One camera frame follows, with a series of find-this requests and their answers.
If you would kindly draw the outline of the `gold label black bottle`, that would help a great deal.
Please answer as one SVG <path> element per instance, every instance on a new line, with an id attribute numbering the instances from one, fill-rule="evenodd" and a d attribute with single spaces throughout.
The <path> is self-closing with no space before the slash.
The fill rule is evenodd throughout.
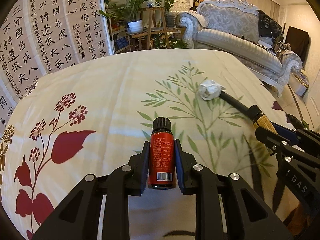
<path id="1" fill-rule="evenodd" d="M 258 127 L 265 128 L 273 133 L 277 133 L 276 129 L 270 122 L 269 118 L 257 105 L 249 107 L 247 111 L 249 119 L 253 122 L 253 127 L 257 129 Z"/>

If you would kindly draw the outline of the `red label black bottle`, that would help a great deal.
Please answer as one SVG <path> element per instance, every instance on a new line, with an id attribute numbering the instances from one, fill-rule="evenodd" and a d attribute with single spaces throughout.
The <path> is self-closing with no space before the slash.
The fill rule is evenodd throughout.
<path id="1" fill-rule="evenodd" d="M 157 117 L 152 124 L 148 188 L 175 188 L 174 136 L 171 121 L 166 117 Z"/>

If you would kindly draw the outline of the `black pen tube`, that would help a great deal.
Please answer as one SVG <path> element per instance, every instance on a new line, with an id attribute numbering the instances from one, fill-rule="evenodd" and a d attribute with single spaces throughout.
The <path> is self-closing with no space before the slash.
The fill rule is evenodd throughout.
<path id="1" fill-rule="evenodd" d="M 248 107 L 241 103 L 239 100 L 236 100 L 224 91 L 220 93 L 219 97 L 230 104 L 232 107 L 236 108 L 240 113 L 247 116 Z"/>

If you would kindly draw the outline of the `black lined trash bin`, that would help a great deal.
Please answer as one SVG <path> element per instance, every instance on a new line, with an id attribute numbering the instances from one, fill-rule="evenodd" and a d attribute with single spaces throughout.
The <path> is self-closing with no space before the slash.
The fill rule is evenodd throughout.
<path id="1" fill-rule="evenodd" d="M 286 118 L 287 118 L 287 122 L 289 124 L 292 124 L 292 126 L 295 129 L 301 129 L 301 130 L 304 129 L 304 125 L 302 124 L 302 122 L 299 119 L 297 119 L 295 116 L 286 113 Z"/>

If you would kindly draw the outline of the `green mop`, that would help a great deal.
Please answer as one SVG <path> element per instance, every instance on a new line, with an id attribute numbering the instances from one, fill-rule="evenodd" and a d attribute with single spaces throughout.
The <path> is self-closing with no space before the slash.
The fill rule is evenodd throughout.
<path id="1" fill-rule="evenodd" d="M 299 104 L 298 104 L 298 101 L 297 101 L 297 99 L 296 99 L 296 97 L 295 97 L 295 94 L 294 94 L 291 86 L 290 86 L 289 84 L 287 84 L 287 87 L 288 87 L 288 89 L 289 89 L 289 91 L 290 91 L 290 93 L 291 93 L 291 95 L 292 95 L 292 97 L 293 97 L 293 100 L 294 100 L 294 102 L 295 102 L 295 106 L 296 106 L 296 109 L 297 109 L 297 111 L 298 111 L 298 114 L 299 114 L 299 117 L 300 117 L 300 120 L 301 120 L 301 122 L 302 122 L 303 127 L 304 127 L 305 129 L 309 129 L 309 128 L 310 128 L 310 127 L 309 127 L 309 124 L 308 124 L 308 123 L 304 120 L 304 118 L 303 118 L 302 111 L 301 111 L 301 109 L 300 109 L 300 106 L 299 106 Z"/>

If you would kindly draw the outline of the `storage box of items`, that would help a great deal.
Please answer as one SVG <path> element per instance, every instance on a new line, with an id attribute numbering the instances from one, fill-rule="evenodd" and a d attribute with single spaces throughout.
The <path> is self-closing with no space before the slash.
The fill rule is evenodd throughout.
<path id="1" fill-rule="evenodd" d="M 303 97 L 310 87 L 306 71 L 302 69 L 300 73 L 291 73 L 289 85 L 298 96 Z"/>

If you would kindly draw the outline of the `small crumpled paper ball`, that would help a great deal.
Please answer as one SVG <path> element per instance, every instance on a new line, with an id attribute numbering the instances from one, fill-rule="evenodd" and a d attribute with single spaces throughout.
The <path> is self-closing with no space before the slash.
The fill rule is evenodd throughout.
<path id="1" fill-rule="evenodd" d="M 218 98 L 226 88 L 213 80 L 204 80 L 199 86 L 199 95 L 203 100 Z"/>

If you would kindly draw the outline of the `dark brown covered cabinet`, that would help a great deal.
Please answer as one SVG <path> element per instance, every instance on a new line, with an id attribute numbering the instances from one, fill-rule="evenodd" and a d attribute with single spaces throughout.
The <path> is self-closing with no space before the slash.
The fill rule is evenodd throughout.
<path id="1" fill-rule="evenodd" d="M 289 26 L 285 43 L 290 45 L 291 50 L 296 53 L 300 57 L 302 63 L 304 63 L 310 44 L 308 32 Z"/>

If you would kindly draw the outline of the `floral cream tablecloth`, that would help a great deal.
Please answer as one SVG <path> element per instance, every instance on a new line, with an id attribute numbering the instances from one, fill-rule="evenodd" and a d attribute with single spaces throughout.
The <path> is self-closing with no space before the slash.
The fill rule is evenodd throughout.
<path id="1" fill-rule="evenodd" d="M 293 235 L 302 233 L 310 216 L 277 185 L 275 157 L 256 140 L 249 118 L 220 98 L 199 96 L 206 80 L 290 126 L 265 85 L 221 51 L 141 51 L 36 77 L 1 119 L 1 205 L 14 237 L 31 239 L 86 174 L 104 176 L 127 163 L 159 116 L 170 119 L 174 137 L 198 163 L 224 176 L 239 174 Z"/>

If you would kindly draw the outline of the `black jacket on sofa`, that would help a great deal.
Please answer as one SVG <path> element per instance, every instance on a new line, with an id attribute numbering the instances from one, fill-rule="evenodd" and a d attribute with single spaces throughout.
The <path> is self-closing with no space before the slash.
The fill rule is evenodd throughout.
<path id="1" fill-rule="evenodd" d="M 262 10 L 258 10 L 258 31 L 260 37 L 277 38 L 282 33 L 282 28 L 278 22 L 270 18 Z"/>

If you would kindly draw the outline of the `ornate white grey sofa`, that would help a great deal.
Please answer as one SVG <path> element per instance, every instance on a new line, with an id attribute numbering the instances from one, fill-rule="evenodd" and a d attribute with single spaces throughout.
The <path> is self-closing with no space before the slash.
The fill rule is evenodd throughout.
<path id="1" fill-rule="evenodd" d="M 196 10 L 181 11 L 176 25 L 185 27 L 188 48 L 221 50 L 234 55 L 256 77 L 281 96 L 291 73 L 300 73 L 302 61 L 277 38 L 260 37 L 258 8 L 242 0 L 203 1 Z"/>

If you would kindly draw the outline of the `wooden plant stand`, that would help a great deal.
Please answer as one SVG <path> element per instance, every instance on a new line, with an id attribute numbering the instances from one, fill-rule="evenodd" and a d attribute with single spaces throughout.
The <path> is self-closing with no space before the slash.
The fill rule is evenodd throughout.
<path id="1" fill-rule="evenodd" d="M 127 23 L 108 19 L 108 28 L 114 52 L 116 54 L 135 50 L 171 48 L 171 37 L 177 33 L 176 28 L 167 28 L 163 7 L 142 8 L 140 19 L 143 30 L 131 34 Z"/>

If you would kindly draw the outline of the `calligraphy screen panel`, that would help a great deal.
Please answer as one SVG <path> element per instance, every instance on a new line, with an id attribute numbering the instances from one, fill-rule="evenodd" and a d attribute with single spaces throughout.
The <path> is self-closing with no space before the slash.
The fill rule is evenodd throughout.
<path id="1" fill-rule="evenodd" d="M 1 129 L 50 73 L 113 54 L 104 0 L 17 0 L 1 25 Z"/>

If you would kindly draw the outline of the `white potted plant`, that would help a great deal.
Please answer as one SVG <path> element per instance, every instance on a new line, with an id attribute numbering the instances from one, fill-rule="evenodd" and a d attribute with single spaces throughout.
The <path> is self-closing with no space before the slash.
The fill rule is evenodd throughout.
<path id="1" fill-rule="evenodd" d="M 140 19 L 141 8 L 147 0 L 128 0 L 126 3 L 110 1 L 105 11 L 99 10 L 99 14 L 104 18 L 114 19 L 118 22 L 125 22 L 131 34 L 140 33 L 143 30 Z"/>

